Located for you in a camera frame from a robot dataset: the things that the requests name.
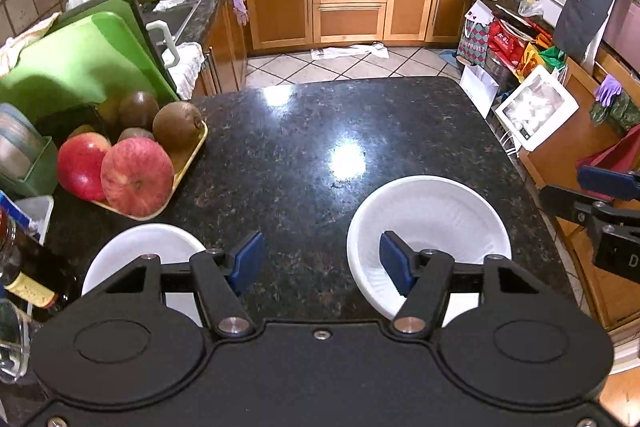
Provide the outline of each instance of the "apple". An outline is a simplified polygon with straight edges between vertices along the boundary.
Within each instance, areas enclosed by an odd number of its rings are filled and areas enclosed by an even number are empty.
[[[100,178],[113,208],[129,216],[145,217],[160,210],[171,196],[174,166],[158,143],[136,136],[109,149]]]
[[[96,132],[74,136],[58,151],[58,182],[83,200],[103,200],[100,168],[111,148],[109,140]]]

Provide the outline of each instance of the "yellow tray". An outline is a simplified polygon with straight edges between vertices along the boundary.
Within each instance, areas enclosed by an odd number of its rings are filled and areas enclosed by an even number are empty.
[[[159,216],[159,214],[169,204],[169,201],[171,200],[171,198],[174,195],[175,189],[178,188],[178,185],[180,185],[180,182],[182,181],[182,178],[184,178],[185,172],[187,172],[187,170],[191,166],[191,163],[193,162],[193,159],[196,157],[196,154],[198,153],[198,151],[204,145],[204,140],[207,139],[207,134],[209,134],[209,128],[207,127],[207,124],[205,123],[203,130],[200,132],[200,139],[198,140],[198,143],[196,144],[196,147],[193,150],[193,153],[191,153],[191,156],[187,160],[187,163],[185,163],[185,165],[184,165],[184,167],[182,169],[180,169],[178,172],[176,172],[174,174],[174,187],[172,187],[172,189],[171,189],[171,194],[169,194],[169,197],[166,199],[166,203],[157,212],[154,212],[153,214],[150,214],[149,216],[145,216],[145,217],[136,217],[136,216],[129,216],[129,214],[123,214],[119,210],[116,210],[115,208],[113,208],[109,203],[104,203],[102,201],[92,201],[92,203],[95,203],[98,206],[101,206],[102,208],[106,208],[107,210],[110,210],[111,212],[115,212],[116,214],[120,214],[121,216],[127,216],[127,217],[130,217],[131,219],[135,219],[136,221],[148,221],[149,219],[153,219],[154,217]]]

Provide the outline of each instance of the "screw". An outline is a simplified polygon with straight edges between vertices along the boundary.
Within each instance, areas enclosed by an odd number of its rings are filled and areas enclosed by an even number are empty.
[[[218,329],[228,335],[241,337],[249,332],[250,324],[242,317],[227,317],[218,323]]]
[[[400,317],[399,319],[394,320],[394,328],[402,333],[407,333],[408,335],[420,333],[426,325],[427,324],[425,324],[424,320],[419,319],[418,317]]]
[[[331,331],[327,330],[316,330],[314,331],[314,337],[319,341],[325,341],[331,336]]]
[[[60,416],[54,416],[53,418],[49,418],[47,427],[66,427],[66,422],[60,418]]]

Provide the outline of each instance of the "plate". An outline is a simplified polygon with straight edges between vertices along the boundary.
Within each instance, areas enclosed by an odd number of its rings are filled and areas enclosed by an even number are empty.
[[[157,253],[163,264],[186,263],[204,245],[189,232],[164,223],[148,223],[119,233],[95,257],[82,284],[82,295],[143,253]],[[201,326],[192,293],[167,293],[166,305]]]
[[[347,258],[367,301],[388,319],[402,297],[380,263],[380,235],[396,232],[415,251],[435,248],[459,263],[485,255],[511,258],[509,236],[493,207],[463,184],[439,176],[409,176],[383,185],[359,206],[347,233]],[[478,294],[452,294],[443,325],[475,308]]]

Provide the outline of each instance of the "yellow label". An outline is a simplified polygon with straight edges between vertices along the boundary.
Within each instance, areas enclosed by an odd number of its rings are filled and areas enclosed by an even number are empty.
[[[56,299],[55,292],[34,281],[24,273],[20,273],[15,281],[5,286],[5,288],[38,308],[47,308]]]

